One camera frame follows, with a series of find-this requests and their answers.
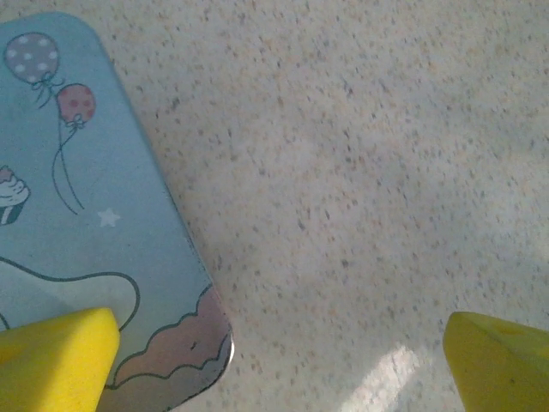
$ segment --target balloon illustration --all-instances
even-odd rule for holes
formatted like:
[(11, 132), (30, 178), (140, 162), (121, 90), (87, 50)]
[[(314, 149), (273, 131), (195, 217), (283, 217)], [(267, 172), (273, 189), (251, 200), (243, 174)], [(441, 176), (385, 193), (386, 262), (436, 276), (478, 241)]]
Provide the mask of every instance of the balloon illustration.
[(59, 67), (59, 51), (55, 41), (46, 34), (25, 33), (15, 37), (6, 46), (4, 61), (15, 77), (39, 91), (37, 101), (48, 92), (41, 106), (51, 98), (51, 88), (63, 84), (52, 80)]
[(61, 201), (68, 210), (77, 215), (76, 208), (71, 206), (62, 194), (60, 182), (57, 181), (56, 164), (57, 160), (61, 161), (65, 187), (68, 186), (78, 206), (84, 209), (70, 182), (63, 148), (94, 116), (94, 94), (88, 86), (80, 83), (63, 87), (64, 80), (54, 82), (60, 56), (56, 42), (47, 34), (31, 32), (14, 37), (6, 45), (3, 57), (15, 78), (30, 84), (31, 89), (38, 92), (37, 102), (46, 94), (45, 101), (39, 105), (39, 108), (44, 107), (55, 96), (58, 112), (58, 149), (51, 164), (51, 179)]
[(95, 113), (94, 94), (88, 86), (70, 84), (57, 93), (57, 105), (61, 118), (69, 124), (75, 119), (83, 123), (89, 121)]
[[(59, 110), (59, 149), (53, 157), (53, 163), (51, 164), (51, 178), (53, 179), (53, 185), (57, 195), (65, 206), (77, 215), (76, 211), (69, 206), (69, 204), (64, 199), (61, 191), (59, 190), (59, 185), (57, 184), (57, 179), (55, 175), (57, 159), (61, 159), (61, 165), (63, 167), (63, 172), (69, 190), (72, 193), (72, 196), (78, 203), (78, 205), (84, 209), (80, 199), (75, 193), (72, 183), (70, 182), (69, 172), (67, 171), (67, 164), (65, 162), (65, 156), (63, 148), (65, 145), (72, 139), (76, 132), (79, 129), (84, 128), (84, 124), (88, 122), (95, 114), (95, 98), (94, 94), (88, 86), (85, 86), (80, 83), (69, 84), (62, 88), (56, 96), (57, 108)], [(68, 130), (69, 135), (66, 138), (63, 138), (63, 123), (66, 130)]]

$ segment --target balloon string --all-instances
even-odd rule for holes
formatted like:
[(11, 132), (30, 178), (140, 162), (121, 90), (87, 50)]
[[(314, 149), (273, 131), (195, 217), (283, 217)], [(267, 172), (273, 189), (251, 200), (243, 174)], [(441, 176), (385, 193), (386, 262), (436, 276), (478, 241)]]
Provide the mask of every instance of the balloon string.
[(48, 74), (44, 74), (44, 77), (39, 82), (36, 82), (32, 85), (33, 90), (39, 90), (38, 97), (36, 98), (35, 102), (39, 102), (42, 99), (42, 96), (44, 95), (44, 92), (48, 91), (48, 97), (45, 100), (44, 103), (42, 103), (39, 106), (39, 109), (44, 107), (48, 104), (48, 102), (51, 100), (51, 97), (55, 94), (53, 91), (53, 88), (58, 88), (60, 86), (63, 86), (65, 83), (65, 79), (62, 79), (58, 83), (54, 83), (51, 79), (53, 78), (53, 75), (48, 76)]
[[(59, 150), (57, 152), (61, 155), (61, 164), (63, 165), (63, 171), (65, 172), (65, 178), (67, 179), (67, 183), (69, 184), (70, 192), (72, 193), (72, 196), (75, 198), (76, 202), (78, 203), (78, 206), (84, 209), (84, 206), (82, 205), (82, 203), (80, 202), (80, 199), (75, 193), (75, 189), (72, 187), (72, 184), (70, 183), (69, 172), (67, 171), (67, 163), (65, 162), (65, 155), (63, 152), (64, 145), (67, 144), (69, 140), (73, 138), (77, 130), (78, 130), (77, 128), (74, 128), (70, 131), (69, 137), (67, 138), (67, 140), (64, 141), (63, 144), (59, 146)], [(59, 119), (59, 136), (61, 136), (61, 119)]]
[(69, 180), (69, 175), (67, 174), (67, 169), (66, 169), (66, 166), (65, 166), (65, 163), (64, 163), (64, 156), (63, 156), (63, 147), (65, 144), (67, 144), (70, 139), (75, 135), (76, 133), (76, 130), (72, 130), (70, 132), (70, 135), (69, 137), (67, 138), (67, 140), (65, 140), (63, 142), (63, 138), (62, 138), (62, 133), (61, 133), (61, 122), (62, 122), (62, 119), (59, 119), (58, 122), (57, 122), (57, 125), (58, 125), (58, 137), (59, 137), (59, 149), (57, 150), (57, 152), (55, 153), (55, 156), (53, 157), (53, 162), (51, 164), (51, 180), (53, 181), (53, 186), (55, 187), (55, 192), (57, 193), (57, 195), (59, 196), (59, 198), (61, 199), (61, 201), (64, 203), (64, 205), (67, 207), (68, 210), (70, 210), (74, 215), (78, 215), (78, 213), (76, 213), (76, 211), (74, 209), (72, 209), (69, 204), (67, 203), (67, 201), (64, 199), (63, 195), (61, 194), (61, 191), (59, 190), (59, 186), (57, 185), (57, 179), (55, 177), (55, 165), (57, 163), (57, 157), (59, 155), (61, 155), (62, 157), (62, 163), (63, 163), (63, 169), (64, 169), (64, 172), (65, 172), (65, 177), (67, 179), (67, 183), (69, 184), (69, 187), (71, 189), (71, 192), (73, 193), (73, 195), (75, 196), (76, 198), (76, 195), (74, 193), (74, 190), (72, 188), (72, 184), (70, 183), (70, 180)]

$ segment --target cupcake illustration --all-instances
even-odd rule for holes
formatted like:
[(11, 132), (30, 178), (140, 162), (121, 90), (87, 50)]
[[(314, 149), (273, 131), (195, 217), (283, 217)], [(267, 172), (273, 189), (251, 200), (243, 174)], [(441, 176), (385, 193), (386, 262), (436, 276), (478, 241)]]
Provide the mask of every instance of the cupcake illustration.
[(0, 226), (17, 220), (31, 191), (7, 166), (0, 167)]

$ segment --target cartoon print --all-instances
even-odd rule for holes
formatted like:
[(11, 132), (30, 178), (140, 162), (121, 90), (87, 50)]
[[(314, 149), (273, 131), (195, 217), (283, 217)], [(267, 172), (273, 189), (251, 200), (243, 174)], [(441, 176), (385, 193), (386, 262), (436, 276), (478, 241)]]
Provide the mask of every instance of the cartoon print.
[(0, 167), (0, 226), (17, 220), (31, 191), (7, 166)]
[[(70, 142), (76, 132), (84, 128), (84, 125), (92, 118), (95, 113), (95, 98), (94, 94), (88, 86), (83, 84), (70, 84), (62, 88), (56, 96), (57, 108), (59, 110), (59, 120), (58, 120), (58, 139), (59, 139), (59, 149), (53, 157), (53, 162), (51, 164), (51, 179), (55, 186), (57, 195), (61, 198), (65, 206), (77, 214), (65, 201), (63, 195), (59, 190), (59, 185), (57, 184), (56, 179), (56, 163), (57, 159), (61, 159), (61, 165), (63, 167), (63, 173), (66, 178), (67, 185), (69, 186), (70, 193), (73, 198), (78, 203), (81, 209), (84, 209), (80, 199), (75, 193), (73, 185), (70, 183), (69, 172), (67, 171), (67, 163), (65, 161), (63, 148), (65, 145)], [(63, 137), (63, 126), (64, 131), (68, 132), (66, 137)]]
[(6, 329), (89, 307), (107, 306), (122, 330), (136, 315), (140, 301), (136, 282), (121, 273), (56, 278), (3, 257), (0, 257), (0, 285), (0, 319)]
[[(44, 33), (24, 33), (12, 39), (4, 51), (4, 62), (11, 73), (19, 80), (29, 83), (33, 91), (38, 91), (39, 108), (44, 107), (55, 96), (58, 111), (57, 139), (58, 149), (51, 164), (51, 179), (59, 199), (74, 215), (78, 215), (77, 207), (84, 209), (82, 202), (75, 193), (69, 177), (69, 170), (63, 149), (78, 130), (95, 114), (95, 98), (91, 89), (80, 83), (73, 83), (61, 88), (64, 80), (54, 82), (54, 76), (59, 68), (59, 50), (55, 41)], [(61, 161), (63, 176), (70, 195), (77, 204), (69, 204), (67, 195), (62, 193), (57, 181), (57, 160)]]
[[(142, 352), (120, 363), (114, 383), (103, 392), (98, 411), (133, 410), (137, 405), (142, 410), (175, 408), (213, 385), (226, 370), (231, 355), (231, 326), (220, 314), (210, 285), (193, 313), (158, 329)], [(155, 393), (169, 397), (159, 405)]]
[(53, 95), (52, 88), (63, 84), (52, 81), (59, 67), (59, 52), (55, 41), (43, 33), (25, 33), (12, 39), (4, 53), (8, 69), (19, 80), (38, 90), (37, 101), (47, 93), (43, 107)]

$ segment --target purple balloon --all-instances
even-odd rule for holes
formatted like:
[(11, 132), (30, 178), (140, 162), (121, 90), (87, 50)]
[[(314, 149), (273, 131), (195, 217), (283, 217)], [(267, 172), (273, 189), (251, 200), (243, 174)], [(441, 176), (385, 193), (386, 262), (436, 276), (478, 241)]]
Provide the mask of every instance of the purple balloon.
[(30, 84), (53, 77), (59, 66), (57, 45), (43, 33), (15, 37), (6, 46), (3, 57), (14, 76)]

